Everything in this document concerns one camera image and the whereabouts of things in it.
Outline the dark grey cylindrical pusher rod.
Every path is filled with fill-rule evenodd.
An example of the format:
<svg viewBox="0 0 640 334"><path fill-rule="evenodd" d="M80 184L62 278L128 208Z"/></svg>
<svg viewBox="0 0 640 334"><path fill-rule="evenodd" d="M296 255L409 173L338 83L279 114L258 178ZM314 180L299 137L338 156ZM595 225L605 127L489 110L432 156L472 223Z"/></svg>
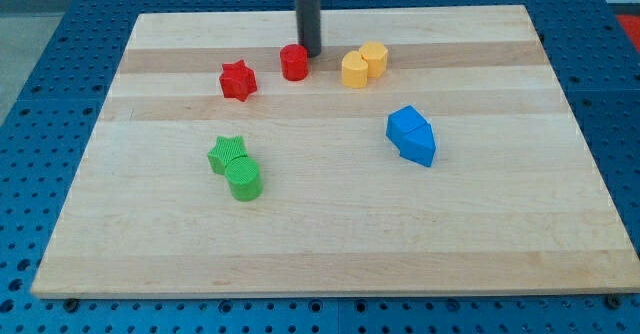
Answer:
<svg viewBox="0 0 640 334"><path fill-rule="evenodd" d="M321 0L294 0L298 44L310 58L321 53Z"/></svg>

